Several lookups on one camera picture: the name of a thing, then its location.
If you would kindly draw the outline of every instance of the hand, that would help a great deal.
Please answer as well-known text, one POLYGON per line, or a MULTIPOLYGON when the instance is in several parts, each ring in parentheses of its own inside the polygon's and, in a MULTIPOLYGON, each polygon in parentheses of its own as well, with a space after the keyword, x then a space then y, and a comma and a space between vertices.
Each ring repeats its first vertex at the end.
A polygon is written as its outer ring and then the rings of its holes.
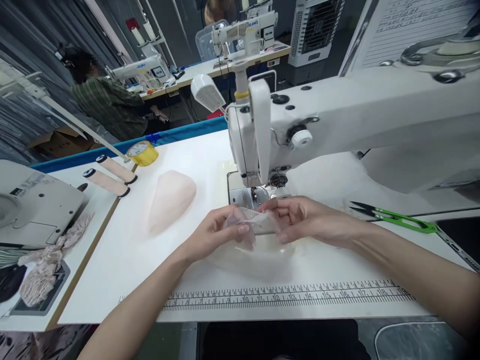
POLYGON ((221 230, 225 219, 236 208, 236 205, 228 205, 210 211, 178 250, 189 262, 194 263, 209 256, 220 245, 246 234, 250 229, 248 225, 232 225, 221 230))
POLYGON ((306 196, 272 199, 262 204, 259 212, 271 210, 280 222, 278 241, 288 244, 312 237, 323 243, 348 249, 357 237, 375 231, 377 226, 358 220, 306 196))

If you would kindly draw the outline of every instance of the striped shirt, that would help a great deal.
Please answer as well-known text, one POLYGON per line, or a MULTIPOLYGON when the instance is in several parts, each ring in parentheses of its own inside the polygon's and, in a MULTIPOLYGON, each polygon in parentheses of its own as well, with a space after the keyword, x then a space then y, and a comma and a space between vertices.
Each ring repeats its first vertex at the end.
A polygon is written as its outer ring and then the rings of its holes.
POLYGON ((80 108, 120 141, 139 138, 147 128, 148 121, 133 108, 144 104, 142 98, 110 79, 91 76, 74 83, 72 92, 80 108))

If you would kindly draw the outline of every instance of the workbench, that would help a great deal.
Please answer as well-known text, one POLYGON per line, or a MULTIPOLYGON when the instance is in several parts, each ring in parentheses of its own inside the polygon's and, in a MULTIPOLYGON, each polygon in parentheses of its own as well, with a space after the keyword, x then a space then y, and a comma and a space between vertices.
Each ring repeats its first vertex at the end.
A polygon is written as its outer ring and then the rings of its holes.
MULTIPOLYGON (((290 46, 282 42, 275 41, 273 46, 269 47, 263 53, 250 56, 246 60, 248 60, 248 66, 257 65, 260 63, 268 62, 273 59, 287 56, 290 54, 291 49, 292 48, 290 46)), ((219 63, 219 59, 215 58, 209 61, 201 62, 195 65, 186 67, 185 74, 183 74, 183 76, 179 78, 174 85, 169 87, 164 87, 150 94, 147 94, 146 92, 141 92, 140 96, 143 100, 150 100, 165 94, 173 93, 175 91, 178 91, 180 88, 190 86, 194 77, 199 74, 206 74, 206 75, 209 75, 211 78, 215 78, 215 77, 233 72, 232 63, 214 68, 215 64, 218 64, 218 63, 219 63)))
MULTIPOLYGON (((59 318, 59 325, 100 323, 193 232, 209 210, 227 201, 224 196, 226 189, 218 189, 219 164, 232 158, 226 130, 162 145, 157 149, 160 154, 158 160, 135 171, 138 180, 111 215, 109 224, 59 318), (159 236, 152 237, 145 226, 149 210, 146 203, 152 197, 158 176, 167 170, 177 170, 190 176, 197 184, 197 195, 179 221, 159 236)), ((406 215, 478 207, 478 204, 451 189, 418 195, 401 194, 380 186, 359 171, 358 161, 351 153, 319 157, 291 170, 288 176, 289 181, 300 189, 298 194, 308 195, 343 210, 349 200, 373 204, 406 215)), ((420 218, 433 221, 439 217, 472 217, 478 214, 478 210, 466 210, 420 218)), ((425 235, 389 223, 379 225, 452 262, 468 267, 435 234, 425 235)), ((158 320, 282 320, 429 314, 408 294, 397 293, 396 291, 402 291, 397 284, 348 250, 303 239, 295 244, 294 256, 285 268, 288 271, 265 280, 223 271, 208 261, 201 261, 185 273, 158 320), (322 303, 321 299, 319 303, 310 306, 262 304, 265 300, 270 301, 269 291, 279 292, 280 286, 283 287, 283 296, 288 297, 293 292, 296 293, 293 296, 302 297, 308 297, 309 293, 318 294, 315 286, 319 285, 330 286, 333 291, 331 294, 338 296, 340 289, 337 287, 362 286, 361 284, 367 284, 365 281, 370 282, 372 291, 380 292, 379 296, 384 296, 383 291, 392 290, 394 293, 387 295, 393 297, 387 296, 384 301, 375 298, 371 303, 341 305, 322 303), (206 303, 194 308, 192 302, 195 300, 192 299, 199 298, 206 303), (228 298, 234 299, 236 305, 227 305, 228 298), (223 302, 224 307, 219 307, 217 302, 223 302)))

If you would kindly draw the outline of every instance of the pink thread spool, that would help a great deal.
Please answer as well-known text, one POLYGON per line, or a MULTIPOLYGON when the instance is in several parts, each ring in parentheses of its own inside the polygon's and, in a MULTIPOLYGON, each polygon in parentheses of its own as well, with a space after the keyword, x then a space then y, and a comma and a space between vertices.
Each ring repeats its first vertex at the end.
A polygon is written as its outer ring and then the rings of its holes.
POLYGON ((139 177, 133 172, 128 170, 126 167, 120 165, 115 160, 112 160, 111 157, 107 155, 100 155, 96 158, 96 162, 100 164, 101 167, 107 169, 113 175, 118 176, 127 184, 133 184, 139 177))
POLYGON ((130 192, 130 188, 124 183, 121 183, 120 181, 117 181, 114 178, 95 169, 89 169, 85 171, 83 173, 83 177, 120 198, 123 198, 130 192))

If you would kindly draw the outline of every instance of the white sewing machine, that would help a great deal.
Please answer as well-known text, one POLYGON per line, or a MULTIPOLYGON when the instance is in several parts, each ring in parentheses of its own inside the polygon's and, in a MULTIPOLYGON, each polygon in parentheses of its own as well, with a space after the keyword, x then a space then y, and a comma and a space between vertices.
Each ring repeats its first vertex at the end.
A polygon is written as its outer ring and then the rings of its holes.
POLYGON ((161 54, 155 54, 113 70, 108 66, 106 69, 112 79, 123 84, 127 79, 137 78, 145 91, 160 89, 165 83, 175 80, 161 54))
POLYGON ((50 175, 0 160, 0 243, 31 249, 55 244, 84 198, 50 175))
POLYGON ((278 14, 269 11, 244 21, 234 22, 229 26, 214 28, 211 32, 213 47, 217 56, 222 54, 226 42, 242 39, 245 56, 257 55, 274 44, 274 28, 277 26, 278 14))
MULTIPOLYGON (((284 187, 288 170, 311 159, 366 149, 369 176, 399 192, 480 180, 480 40, 471 40, 425 55, 412 45, 399 61, 272 94, 263 79, 247 83, 245 61, 234 63, 237 92, 249 95, 225 113, 243 184, 284 187)), ((218 109, 225 102, 202 94, 213 91, 202 76, 194 97, 218 109)))

